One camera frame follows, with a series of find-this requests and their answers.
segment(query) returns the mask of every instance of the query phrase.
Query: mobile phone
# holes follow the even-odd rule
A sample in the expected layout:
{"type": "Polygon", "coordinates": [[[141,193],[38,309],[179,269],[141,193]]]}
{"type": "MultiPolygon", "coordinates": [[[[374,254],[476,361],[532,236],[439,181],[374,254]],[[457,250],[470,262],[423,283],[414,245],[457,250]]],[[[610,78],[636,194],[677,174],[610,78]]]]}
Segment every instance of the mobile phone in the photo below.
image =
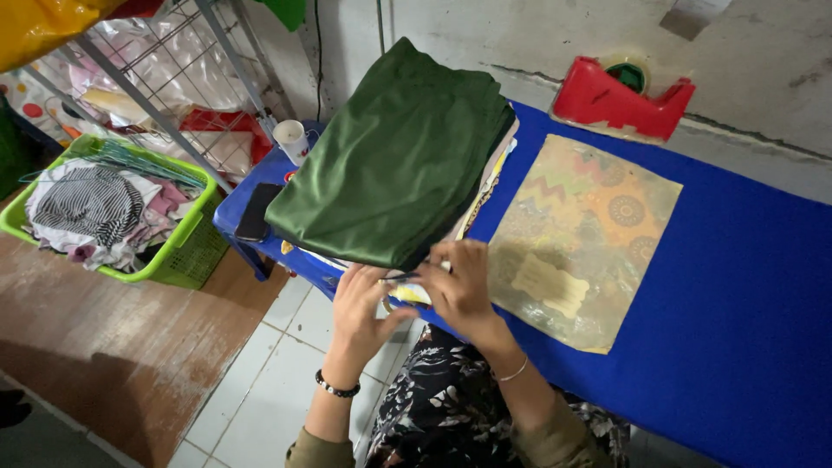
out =
{"type": "Polygon", "coordinates": [[[263,182],[257,184],[249,204],[245,206],[240,224],[234,230],[234,236],[243,241],[262,242],[269,235],[269,224],[264,219],[265,209],[281,190],[282,185],[263,182]]]}

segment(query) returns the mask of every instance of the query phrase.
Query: hand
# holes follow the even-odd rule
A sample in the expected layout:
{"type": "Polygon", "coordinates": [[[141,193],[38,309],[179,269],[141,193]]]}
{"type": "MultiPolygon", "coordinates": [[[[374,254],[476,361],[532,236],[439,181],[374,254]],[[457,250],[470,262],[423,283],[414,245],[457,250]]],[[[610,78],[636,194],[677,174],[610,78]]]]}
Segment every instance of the hand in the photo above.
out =
{"type": "Polygon", "coordinates": [[[339,390],[355,386],[361,371],[393,335],[402,321],[418,317],[400,307],[384,319],[375,318],[381,299],[392,289],[379,280],[387,270],[353,264],[342,275],[333,301],[334,335],[324,359],[324,380],[339,390]]]}
{"type": "Polygon", "coordinates": [[[411,282],[424,287],[436,312],[475,346],[505,335],[505,322],[488,299],[488,244],[440,242],[431,248],[429,263],[416,272],[419,276],[411,282]],[[442,261],[450,261],[450,272],[439,266],[442,261]]]}

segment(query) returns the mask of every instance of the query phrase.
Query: sleeve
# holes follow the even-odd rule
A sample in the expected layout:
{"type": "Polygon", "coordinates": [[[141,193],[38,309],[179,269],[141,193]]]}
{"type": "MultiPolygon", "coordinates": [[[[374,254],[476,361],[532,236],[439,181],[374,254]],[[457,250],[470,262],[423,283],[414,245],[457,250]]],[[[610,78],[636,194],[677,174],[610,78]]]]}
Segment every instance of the sleeve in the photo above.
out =
{"type": "Polygon", "coordinates": [[[598,468],[612,465],[598,450],[592,433],[557,396],[555,411],[543,427],[528,433],[512,428],[512,443],[526,468],[598,468]]]}
{"type": "Polygon", "coordinates": [[[328,442],[301,428],[298,440],[286,451],[286,468],[354,468],[353,443],[328,442]]]}

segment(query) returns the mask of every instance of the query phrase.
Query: floral dress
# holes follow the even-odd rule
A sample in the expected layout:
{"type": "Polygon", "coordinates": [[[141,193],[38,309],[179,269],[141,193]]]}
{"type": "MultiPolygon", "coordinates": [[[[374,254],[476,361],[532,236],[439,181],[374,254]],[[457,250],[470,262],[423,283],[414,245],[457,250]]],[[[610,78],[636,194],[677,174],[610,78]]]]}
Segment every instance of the floral dress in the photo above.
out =
{"type": "MultiPolygon", "coordinates": [[[[616,467],[627,467],[630,425],[565,394],[616,467]]],[[[476,348],[427,325],[384,396],[365,466],[517,467],[512,419],[476,348]]]]}

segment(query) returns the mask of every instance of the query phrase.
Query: folded fabric stack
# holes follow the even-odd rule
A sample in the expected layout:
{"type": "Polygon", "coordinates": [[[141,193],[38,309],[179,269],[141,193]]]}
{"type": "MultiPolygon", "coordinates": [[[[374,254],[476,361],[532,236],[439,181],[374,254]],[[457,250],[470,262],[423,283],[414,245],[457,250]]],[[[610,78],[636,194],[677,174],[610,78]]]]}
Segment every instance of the folded fabric stack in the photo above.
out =
{"type": "Polygon", "coordinates": [[[266,221],[320,256],[414,269],[434,243],[464,234],[496,181],[519,125],[499,88],[403,37],[367,71],[266,221]]]}
{"type": "Polygon", "coordinates": [[[40,248],[67,254],[87,270],[106,265],[133,273],[152,259],[200,193],[78,158],[41,173],[26,214],[40,248]]]}

